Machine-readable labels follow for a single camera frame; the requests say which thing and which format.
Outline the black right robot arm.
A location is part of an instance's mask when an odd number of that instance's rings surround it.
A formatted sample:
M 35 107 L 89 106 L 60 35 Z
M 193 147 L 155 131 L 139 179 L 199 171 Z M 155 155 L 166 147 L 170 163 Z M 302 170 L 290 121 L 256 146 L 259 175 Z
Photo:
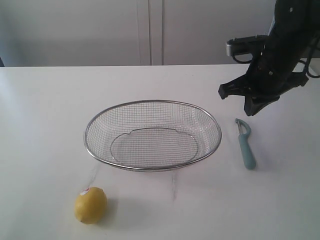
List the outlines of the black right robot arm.
M 293 88 L 303 87 L 310 78 L 309 66 L 320 50 L 320 2 L 318 0 L 278 0 L 274 24 L 268 35 L 233 38 L 226 52 L 237 63 L 237 56 L 250 54 L 246 73 L 220 85 L 221 99 L 243 96 L 244 111 L 254 116 Z

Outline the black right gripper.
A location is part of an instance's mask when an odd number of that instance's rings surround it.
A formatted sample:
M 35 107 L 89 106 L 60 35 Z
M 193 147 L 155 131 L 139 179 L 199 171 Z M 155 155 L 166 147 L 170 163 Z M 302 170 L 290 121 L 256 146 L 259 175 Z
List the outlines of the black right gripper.
M 247 116 L 256 115 L 278 101 L 283 93 L 306 84 L 305 71 L 293 70 L 308 45 L 308 42 L 245 43 L 241 52 L 252 54 L 250 66 L 245 76 L 219 86 L 220 98 L 244 96 L 244 112 Z

